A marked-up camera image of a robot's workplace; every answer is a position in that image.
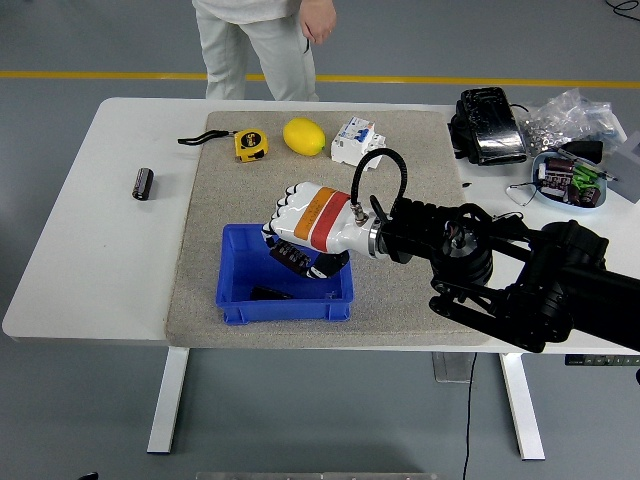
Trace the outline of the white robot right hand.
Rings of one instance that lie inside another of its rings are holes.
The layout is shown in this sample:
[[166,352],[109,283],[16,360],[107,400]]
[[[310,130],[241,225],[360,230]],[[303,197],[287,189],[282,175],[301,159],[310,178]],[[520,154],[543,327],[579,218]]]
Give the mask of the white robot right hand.
[[327,279],[357,252],[379,257],[379,220],[349,194],[311,182],[298,183],[278,200],[261,232],[270,255],[294,273]]

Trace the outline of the person's left hand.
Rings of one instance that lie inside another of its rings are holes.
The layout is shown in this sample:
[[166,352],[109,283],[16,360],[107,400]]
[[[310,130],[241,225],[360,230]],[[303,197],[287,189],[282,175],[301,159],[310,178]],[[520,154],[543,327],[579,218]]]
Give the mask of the person's left hand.
[[302,0],[299,21],[303,35],[316,45],[324,43],[337,23],[332,0]]

